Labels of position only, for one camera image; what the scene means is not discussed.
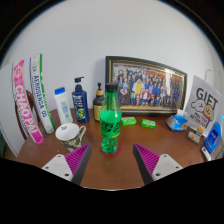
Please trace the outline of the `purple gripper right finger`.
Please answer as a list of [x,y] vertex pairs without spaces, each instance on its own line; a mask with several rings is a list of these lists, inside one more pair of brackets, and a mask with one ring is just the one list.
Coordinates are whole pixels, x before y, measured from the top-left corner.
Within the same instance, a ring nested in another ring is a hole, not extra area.
[[139,144],[133,145],[133,155],[145,185],[182,169],[182,166],[168,154],[158,155]]

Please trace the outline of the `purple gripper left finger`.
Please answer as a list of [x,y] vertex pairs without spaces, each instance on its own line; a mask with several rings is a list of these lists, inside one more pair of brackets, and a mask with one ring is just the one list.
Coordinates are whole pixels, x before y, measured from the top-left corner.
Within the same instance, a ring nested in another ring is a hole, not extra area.
[[57,154],[42,169],[80,185],[90,155],[91,144],[88,143],[66,155]]

